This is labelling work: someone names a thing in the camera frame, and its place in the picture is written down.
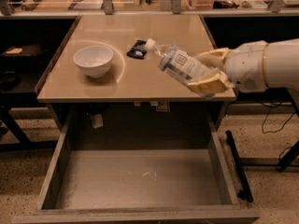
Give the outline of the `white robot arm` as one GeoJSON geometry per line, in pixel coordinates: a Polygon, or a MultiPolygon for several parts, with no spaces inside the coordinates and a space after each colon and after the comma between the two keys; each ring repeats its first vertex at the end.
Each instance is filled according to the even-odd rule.
{"type": "Polygon", "coordinates": [[[295,110],[299,100],[299,39],[244,43],[236,49],[215,49],[195,56],[207,70],[187,83],[193,92],[220,93],[237,88],[243,93],[284,88],[295,110]]]}

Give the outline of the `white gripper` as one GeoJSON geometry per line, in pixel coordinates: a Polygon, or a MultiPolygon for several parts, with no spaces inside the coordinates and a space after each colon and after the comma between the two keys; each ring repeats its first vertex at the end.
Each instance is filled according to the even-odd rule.
{"type": "Polygon", "coordinates": [[[268,44],[257,41],[242,44],[236,49],[214,49],[197,54],[195,59],[207,67],[223,69],[214,76],[189,82],[187,87],[196,93],[222,93],[235,85],[240,92],[264,92],[268,89],[263,70],[268,44]]]}

